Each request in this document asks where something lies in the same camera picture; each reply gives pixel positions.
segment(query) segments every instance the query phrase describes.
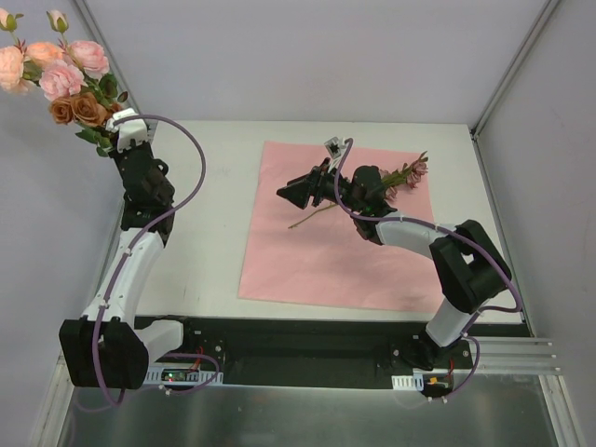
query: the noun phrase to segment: flower lying on cloth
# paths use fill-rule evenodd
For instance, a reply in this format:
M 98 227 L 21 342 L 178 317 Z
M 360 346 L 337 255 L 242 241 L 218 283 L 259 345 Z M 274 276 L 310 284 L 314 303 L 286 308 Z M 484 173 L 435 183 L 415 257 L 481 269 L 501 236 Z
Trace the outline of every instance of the flower lying on cloth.
M 26 45 L 15 31 L 22 14 L 0 8 L 0 30 L 8 32 L 14 45 L 0 48 L 0 88 L 8 93 L 25 94 L 41 88 L 51 102 L 48 110 L 57 124 L 76 123 L 82 128 L 75 135 L 95 144 L 100 156 L 107 156 L 115 135 L 105 128 L 106 121 L 123 109 L 128 93 L 118 92 L 110 73 L 110 63 L 101 45 L 77 40 L 69 44 L 66 14 L 47 13 L 51 29 L 61 35 L 59 44 L 37 42 Z
M 420 154 L 420 156 L 410 165 L 404 163 L 401 169 L 395 169 L 393 172 L 389 172 L 385 169 L 379 168 L 381 174 L 381 182 L 385 186 L 385 199 L 392 201 L 398 196 L 399 187 L 403 184 L 407 184 L 410 188 L 414 189 L 417 184 L 422 182 L 422 177 L 428 173 L 428 156 L 426 152 Z M 325 210 L 335 208 L 337 205 L 332 203 L 325 208 L 311 212 L 302 221 L 290 225 L 288 228 L 292 229 L 300 225 L 302 222 L 307 221 L 315 214 L 318 214 Z

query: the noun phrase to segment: white table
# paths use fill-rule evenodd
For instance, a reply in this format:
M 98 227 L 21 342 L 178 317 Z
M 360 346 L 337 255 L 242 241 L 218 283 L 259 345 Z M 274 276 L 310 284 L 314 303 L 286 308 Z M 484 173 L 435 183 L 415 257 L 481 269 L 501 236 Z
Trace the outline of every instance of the white table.
M 220 318 L 429 320 L 432 314 L 291 305 L 237 296 L 265 141 L 323 144 L 353 137 L 355 145 L 406 152 L 428 151 L 428 181 L 439 223 L 482 223 L 499 246 L 478 161 L 464 125 L 309 122 L 182 121 L 207 157 L 202 190 L 176 214 L 168 246 L 147 280 L 139 315 Z M 181 132 L 160 124 L 153 148 L 169 164 L 169 179 L 182 200 L 200 172 L 198 154 Z M 513 306 L 508 291 L 492 304 Z M 491 312 L 483 322 L 520 322 L 519 315 Z

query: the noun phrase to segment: pink paper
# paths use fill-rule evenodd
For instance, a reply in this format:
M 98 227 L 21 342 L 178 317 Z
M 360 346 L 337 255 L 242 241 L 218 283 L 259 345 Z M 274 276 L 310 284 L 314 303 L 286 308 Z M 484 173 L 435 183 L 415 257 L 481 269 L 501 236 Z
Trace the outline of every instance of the pink paper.
M 432 261 L 396 247 L 363 240 L 339 208 L 325 210 L 294 229 L 313 210 L 300 210 L 276 195 L 327 155 L 322 145 L 267 142 L 252 212 L 238 295 L 251 300 L 435 312 L 442 300 Z M 394 170 L 418 154 L 354 148 L 342 173 L 361 165 Z M 320 208 L 327 206 L 323 202 Z M 394 208 L 433 221 L 427 178 L 402 186 Z

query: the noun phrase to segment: gray floor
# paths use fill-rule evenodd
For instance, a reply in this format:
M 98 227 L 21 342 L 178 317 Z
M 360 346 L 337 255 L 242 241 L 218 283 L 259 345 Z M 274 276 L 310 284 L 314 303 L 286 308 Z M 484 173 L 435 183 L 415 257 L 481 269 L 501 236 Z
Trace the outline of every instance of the gray floor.
M 105 405 L 96 389 L 78 399 Z M 556 445 L 533 376 L 476 376 L 447 404 L 414 392 L 212 386 L 186 397 L 131 392 L 121 408 L 102 413 L 73 408 L 60 446 Z

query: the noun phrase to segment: white wall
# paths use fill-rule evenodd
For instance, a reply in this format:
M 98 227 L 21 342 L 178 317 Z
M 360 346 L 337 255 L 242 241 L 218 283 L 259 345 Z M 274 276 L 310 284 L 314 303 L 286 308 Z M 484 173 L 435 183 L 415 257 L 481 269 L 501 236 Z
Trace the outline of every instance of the white wall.
M 473 124 L 545 0 L 88 0 L 146 113 Z
M 530 317 L 596 439 L 596 2 L 567 0 L 481 135 Z
M 3 0 L 18 35 L 55 39 L 45 11 L 68 0 Z M 11 45 L 0 33 L 0 46 Z M 28 443 L 60 352 L 58 331 L 88 302 L 114 227 L 121 184 L 112 163 L 54 124 L 43 95 L 0 90 L 0 444 Z

